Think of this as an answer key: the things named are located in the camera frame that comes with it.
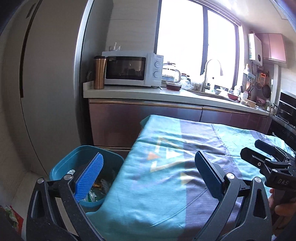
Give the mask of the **person's right hand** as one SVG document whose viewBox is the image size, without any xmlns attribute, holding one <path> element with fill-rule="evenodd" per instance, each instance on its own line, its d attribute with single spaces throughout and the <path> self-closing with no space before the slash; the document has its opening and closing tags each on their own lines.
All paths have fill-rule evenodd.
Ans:
<svg viewBox="0 0 296 241">
<path fill-rule="evenodd" d="M 275 205 L 274 204 L 274 192 L 276 190 L 271 188 L 269 190 L 271 196 L 268 198 L 269 207 L 271 210 L 274 210 L 274 212 L 282 217 L 282 221 L 278 225 L 278 229 L 284 229 L 288 223 L 291 221 L 292 217 L 295 214 L 295 202 L 289 202 L 284 204 Z"/>
</svg>

